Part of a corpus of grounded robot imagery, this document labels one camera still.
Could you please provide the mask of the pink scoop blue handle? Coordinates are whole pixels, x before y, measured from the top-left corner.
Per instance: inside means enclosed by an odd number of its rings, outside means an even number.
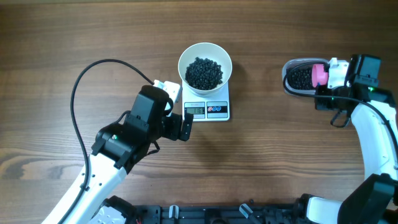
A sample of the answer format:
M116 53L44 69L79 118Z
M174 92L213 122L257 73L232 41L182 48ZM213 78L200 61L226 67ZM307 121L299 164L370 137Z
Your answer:
M328 83L329 74L325 71L324 64L315 64L312 67L312 86L326 85Z

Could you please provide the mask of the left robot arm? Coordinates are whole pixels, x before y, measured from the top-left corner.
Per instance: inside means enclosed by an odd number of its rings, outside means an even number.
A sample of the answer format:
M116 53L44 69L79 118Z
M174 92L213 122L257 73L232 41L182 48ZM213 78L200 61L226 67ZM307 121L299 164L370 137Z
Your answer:
M193 116L172 112L182 87L172 82L144 85L133 107L96 135L92 153L45 223L88 223L105 198L126 178L159 138L188 141Z

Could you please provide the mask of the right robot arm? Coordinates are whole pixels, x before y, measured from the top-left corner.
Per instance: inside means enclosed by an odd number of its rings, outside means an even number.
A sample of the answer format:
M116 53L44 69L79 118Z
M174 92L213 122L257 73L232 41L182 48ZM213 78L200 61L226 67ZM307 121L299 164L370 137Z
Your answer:
M305 218L314 223L397 223L397 125L392 93L378 87L381 59L353 55L292 67L283 81L287 92L312 97L317 110L344 113L352 123L364 162L364 182L344 201L311 196Z

